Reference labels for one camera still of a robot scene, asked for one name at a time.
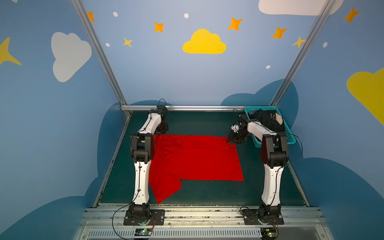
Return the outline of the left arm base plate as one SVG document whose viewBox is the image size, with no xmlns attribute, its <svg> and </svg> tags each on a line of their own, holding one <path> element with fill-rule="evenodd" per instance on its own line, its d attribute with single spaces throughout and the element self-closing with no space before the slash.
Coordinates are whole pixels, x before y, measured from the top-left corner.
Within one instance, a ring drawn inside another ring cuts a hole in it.
<svg viewBox="0 0 384 240">
<path fill-rule="evenodd" d="M 163 226 L 165 220 L 164 209 L 154 209 L 144 211 L 128 210 L 124 218 L 124 226 L 149 226 L 155 224 L 156 226 Z"/>
</svg>

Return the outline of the red t-shirt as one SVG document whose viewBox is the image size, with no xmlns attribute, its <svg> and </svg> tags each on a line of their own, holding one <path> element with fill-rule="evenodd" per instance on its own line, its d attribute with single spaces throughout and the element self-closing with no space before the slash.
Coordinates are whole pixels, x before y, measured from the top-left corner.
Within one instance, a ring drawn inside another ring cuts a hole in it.
<svg viewBox="0 0 384 240">
<path fill-rule="evenodd" d="M 154 136 L 149 183 L 157 203 L 182 187 L 182 180 L 244 181 L 237 147 L 225 137 Z"/>
</svg>

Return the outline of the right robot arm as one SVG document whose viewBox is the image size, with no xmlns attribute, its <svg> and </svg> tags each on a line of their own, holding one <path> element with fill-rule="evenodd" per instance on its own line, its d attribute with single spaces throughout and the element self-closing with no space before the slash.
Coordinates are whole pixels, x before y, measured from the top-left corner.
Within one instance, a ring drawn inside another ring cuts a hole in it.
<svg viewBox="0 0 384 240">
<path fill-rule="evenodd" d="M 259 222 L 266 225 L 280 219 L 281 178 L 289 161 L 288 141 L 285 133 L 272 131 L 258 121 L 239 116 L 237 123 L 231 126 L 227 142 L 242 144 L 250 135 L 257 137 L 262 143 L 260 159 L 264 164 L 265 178 L 257 216 Z"/>
</svg>

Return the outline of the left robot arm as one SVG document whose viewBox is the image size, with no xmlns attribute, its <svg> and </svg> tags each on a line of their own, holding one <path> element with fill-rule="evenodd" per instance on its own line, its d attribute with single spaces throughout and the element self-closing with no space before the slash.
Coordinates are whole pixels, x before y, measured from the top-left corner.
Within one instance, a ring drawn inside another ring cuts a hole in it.
<svg viewBox="0 0 384 240">
<path fill-rule="evenodd" d="M 155 135 L 166 133 L 168 124 L 165 118 L 168 109 L 158 105 L 148 113 L 143 126 L 131 135 L 131 158 L 135 167 L 135 193 L 129 205 L 126 218 L 129 225 L 146 225 L 151 220 L 149 174 L 151 162 L 155 157 Z"/>
</svg>

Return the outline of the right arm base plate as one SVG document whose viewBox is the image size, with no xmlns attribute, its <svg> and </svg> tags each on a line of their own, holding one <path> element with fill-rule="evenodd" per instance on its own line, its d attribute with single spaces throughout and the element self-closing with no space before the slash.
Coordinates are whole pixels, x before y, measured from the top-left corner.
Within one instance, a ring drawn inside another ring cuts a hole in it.
<svg viewBox="0 0 384 240">
<path fill-rule="evenodd" d="M 277 216 L 262 215 L 263 211 L 258 209 L 241 208 L 240 214 L 244 219 L 245 225 L 284 225 L 285 222 L 281 214 Z"/>
</svg>

